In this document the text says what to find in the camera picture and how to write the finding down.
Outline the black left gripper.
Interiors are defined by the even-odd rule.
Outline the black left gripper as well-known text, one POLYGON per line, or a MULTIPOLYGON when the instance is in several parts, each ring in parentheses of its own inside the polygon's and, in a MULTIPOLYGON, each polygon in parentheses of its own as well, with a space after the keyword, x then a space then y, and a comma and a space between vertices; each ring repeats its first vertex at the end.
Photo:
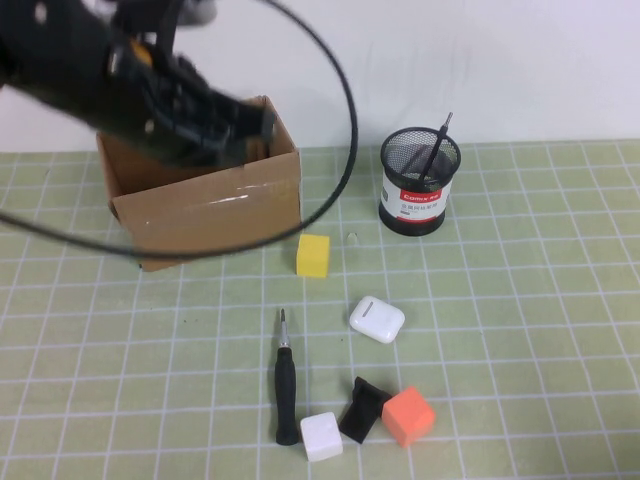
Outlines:
POLYGON ((132 109, 116 135, 162 163, 236 168, 252 139, 270 142, 276 115, 265 102, 239 103, 213 90, 186 58, 132 42, 110 53, 109 85, 132 109))

